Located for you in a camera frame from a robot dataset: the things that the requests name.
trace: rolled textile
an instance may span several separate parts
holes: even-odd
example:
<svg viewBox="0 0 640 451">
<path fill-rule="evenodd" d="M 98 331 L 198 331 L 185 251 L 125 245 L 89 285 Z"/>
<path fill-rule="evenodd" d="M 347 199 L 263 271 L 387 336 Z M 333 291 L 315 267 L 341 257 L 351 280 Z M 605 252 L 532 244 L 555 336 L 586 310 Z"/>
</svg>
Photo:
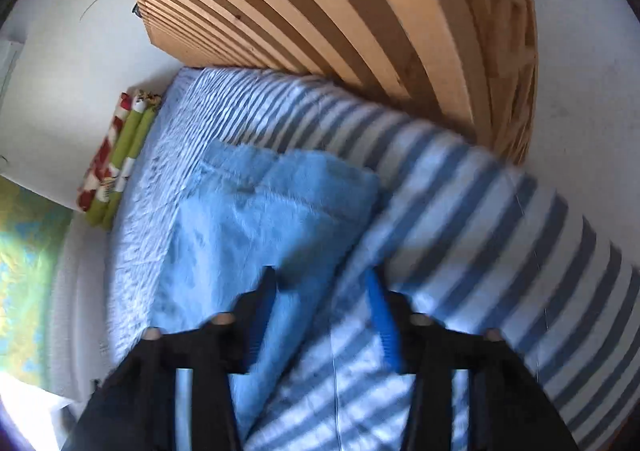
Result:
<svg viewBox="0 0 640 451">
<path fill-rule="evenodd" d="M 129 94 L 123 92 L 120 94 L 116 109 L 113 112 L 109 131 L 107 135 L 105 135 L 102 144 L 100 144 L 89 169 L 87 169 L 84 174 L 82 185 L 78 190 L 78 207 L 82 209 L 82 211 L 87 212 L 91 207 L 95 193 L 100 187 L 104 179 L 104 173 L 109 166 L 113 147 L 120 137 L 120 133 L 122 132 L 122 128 L 126 123 L 130 111 L 131 97 Z"/>
<path fill-rule="evenodd" d="M 136 130 L 136 135 L 133 139 L 133 143 L 129 148 L 129 155 L 124 160 L 122 170 L 120 171 L 120 175 L 116 180 L 113 192 L 109 196 L 107 212 L 105 213 L 102 220 L 102 227 L 107 231 L 110 231 L 111 227 L 113 226 L 113 219 L 118 212 L 118 207 L 120 206 L 120 201 L 122 200 L 122 193 L 127 186 L 127 181 L 129 181 L 129 177 L 131 176 L 131 173 L 133 171 L 136 159 L 140 155 L 140 151 L 142 151 L 143 145 L 145 145 L 146 136 L 149 134 L 149 130 L 151 129 L 151 126 L 156 119 L 156 115 L 158 114 L 158 110 L 160 109 L 160 102 L 161 97 L 159 95 L 156 95 L 154 98 L 150 99 L 148 101 L 148 108 L 146 108 L 145 113 L 143 113 L 142 115 L 142 119 L 140 120 L 140 125 Z"/>
<path fill-rule="evenodd" d="M 122 169 L 124 159 L 129 153 L 129 148 L 133 142 L 133 139 L 142 120 L 142 114 L 146 110 L 146 104 L 148 101 L 146 92 L 137 92 L 136 97 L 133 99 L 131 105 L 131 113 L 129 118 L 122 128 L 122 133 L 118 141 L 116 142 L 113 152 L 111 153 L 111 159 L 107 170 L 104 172 L 104 178 L 95 193 L 94 200 L 91 203 L 91 207 L 86 213 L 86 221 L 94 227 L 100 225 L 104 219 L 104 215 L 107 212 L 107 206 L 109 204 L 109 196 L 113 191 L 116 183 L 116 179 Z"/>
</svg>

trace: wooden lattice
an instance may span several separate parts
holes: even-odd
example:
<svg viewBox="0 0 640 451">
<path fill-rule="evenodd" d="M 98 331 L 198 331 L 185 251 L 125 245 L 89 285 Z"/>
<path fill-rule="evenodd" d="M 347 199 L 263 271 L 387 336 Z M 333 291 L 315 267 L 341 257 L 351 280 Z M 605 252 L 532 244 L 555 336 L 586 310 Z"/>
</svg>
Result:
<svg viewBox="0 0 640 451">
<path fill-rule="evenodd" d="M 520 163 L 536 94 L 533 0 L 138 0 L 194 66 L 317 73 Z"/>
</svg>

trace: bed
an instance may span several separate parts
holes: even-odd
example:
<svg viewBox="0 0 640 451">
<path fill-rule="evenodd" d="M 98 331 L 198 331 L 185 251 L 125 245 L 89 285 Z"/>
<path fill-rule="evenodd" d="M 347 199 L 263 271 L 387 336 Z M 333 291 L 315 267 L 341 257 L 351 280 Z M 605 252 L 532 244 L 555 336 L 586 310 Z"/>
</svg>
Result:
<svg viewBox="0 0 640 451">
<path fill-rule="evenodd" d="M 351 253 L 246 442 L 249 451 L 400 446 L 412 378 L 390 373 L 361 275 L 455 330 L 499 328 L 583 450 L 608 442 L 640 398 L 640 277 L 553 189 L 423 120 L 317 76 L 184 68 L 164 96 L 111 234 L 114 362 L 146 327 L 180 194 L 212 139 L 325 150 L 380 176 L 385 208 Z M 466 447 L 465 376 L 453 449 Z"/>
</svg>

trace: blue and white striped fabric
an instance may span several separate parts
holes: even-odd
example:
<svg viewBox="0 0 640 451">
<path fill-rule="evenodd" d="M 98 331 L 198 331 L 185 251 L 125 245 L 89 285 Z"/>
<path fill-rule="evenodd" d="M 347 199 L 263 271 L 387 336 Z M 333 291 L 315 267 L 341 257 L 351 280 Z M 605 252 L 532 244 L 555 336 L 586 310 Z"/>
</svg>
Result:
<svg viewBox="0 0 640 451">
<path fill-rule="evenodd" d="M 583 450 L 601 446 L 640 397 L 640 277 L 580 212 L 521 171 L 431 124 L 315 77 L 204 70 L 168 102 L 125 193 L 108 261 L 119 360 L 146 326 L 180 193 L 212 138 L 278 152 L 326 150 L 376 171 L 389 191 L 248 451 L 398 449 L 411 377 L 383 365 L 362 273 L 385 261 L 395 290 L 449 328 L 499 328 Z M 454 449 L 466 446 L 456 377 Z"/>
</svg>

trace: green curtain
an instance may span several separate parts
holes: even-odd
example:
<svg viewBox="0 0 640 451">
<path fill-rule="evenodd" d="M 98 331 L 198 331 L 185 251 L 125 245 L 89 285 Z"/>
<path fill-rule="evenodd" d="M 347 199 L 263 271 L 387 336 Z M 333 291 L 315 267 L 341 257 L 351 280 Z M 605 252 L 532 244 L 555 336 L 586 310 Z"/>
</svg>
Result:
<svg viewBox="0 0 640 451">
<path fill-rule="evenodd" d="M 0 370 L 43 389 L 51 290 L 71 216 L 0 177 Z"/>
</svg>

